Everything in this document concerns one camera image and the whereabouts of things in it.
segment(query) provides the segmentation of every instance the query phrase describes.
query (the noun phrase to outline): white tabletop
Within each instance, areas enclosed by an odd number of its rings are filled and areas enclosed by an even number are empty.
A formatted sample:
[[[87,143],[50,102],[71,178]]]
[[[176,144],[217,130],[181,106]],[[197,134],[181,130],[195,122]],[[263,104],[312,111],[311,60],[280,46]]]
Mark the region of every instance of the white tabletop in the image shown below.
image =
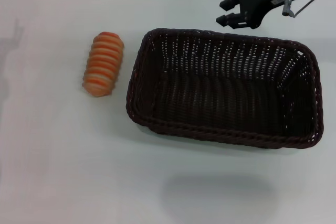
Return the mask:
[[[0,0],[0,223],[336,222],[335,0],[257,30],[215,23],[222,0]],[[307,0],[294,2],[297,10]],[[325,131],[307,150],[260,150],[156,135],[127,116],[144,34],[197,28],[297,40],[317,55]],[[112,96],[81,89],[92,39],[118,33]]]

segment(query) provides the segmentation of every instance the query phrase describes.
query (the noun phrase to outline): white table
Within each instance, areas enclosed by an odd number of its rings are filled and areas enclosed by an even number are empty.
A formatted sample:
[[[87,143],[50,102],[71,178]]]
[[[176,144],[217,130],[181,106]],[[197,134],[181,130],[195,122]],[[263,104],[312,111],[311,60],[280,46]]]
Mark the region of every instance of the white table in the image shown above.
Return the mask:
[[[215,23],[220,1],[0,0],[1,224],[336,222],[335,0],[296,20],[276,9],[259,29],[235,31]],[[266,151],[138,127],[125,110],[128,81],[142,37],[157,27],[306,44],[322,75],[321,142]],[[81,78],[104,30],[123,39],[124,61],[112,96],[97,99]]]

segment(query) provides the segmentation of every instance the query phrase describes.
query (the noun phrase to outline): orange and white bread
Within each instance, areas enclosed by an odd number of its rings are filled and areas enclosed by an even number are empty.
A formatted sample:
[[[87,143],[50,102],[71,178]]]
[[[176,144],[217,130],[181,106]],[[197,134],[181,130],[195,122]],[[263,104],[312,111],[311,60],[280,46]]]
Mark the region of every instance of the orange and white bread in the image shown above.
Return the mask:
[[[104,31],[94,38],[82,85],[94,97],[112,93],[123,48],[124,44],[117,34]]]

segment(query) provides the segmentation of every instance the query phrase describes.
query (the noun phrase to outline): wicker basket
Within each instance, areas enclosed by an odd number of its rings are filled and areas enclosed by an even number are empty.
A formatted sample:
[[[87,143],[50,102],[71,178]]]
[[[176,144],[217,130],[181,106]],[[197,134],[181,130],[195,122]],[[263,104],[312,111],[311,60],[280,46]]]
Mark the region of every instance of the wicker basket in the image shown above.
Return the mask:
[[[308,148],[323,133],[320,71],[298,42],[160,28],[142,41],[127,112],[159,134]]]

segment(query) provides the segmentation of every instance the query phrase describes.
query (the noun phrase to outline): cable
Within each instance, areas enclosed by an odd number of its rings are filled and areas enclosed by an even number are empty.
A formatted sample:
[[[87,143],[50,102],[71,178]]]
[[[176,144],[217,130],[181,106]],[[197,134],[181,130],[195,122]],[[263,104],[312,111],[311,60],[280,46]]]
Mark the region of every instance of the cable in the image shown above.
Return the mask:
[[[302,12],[304,9],[306,9],[311,3],[313,3],[315,0],[309,1],[303,8],[301,8],[297,13],[295,13],[294,18],[296,18],[300,12]]]

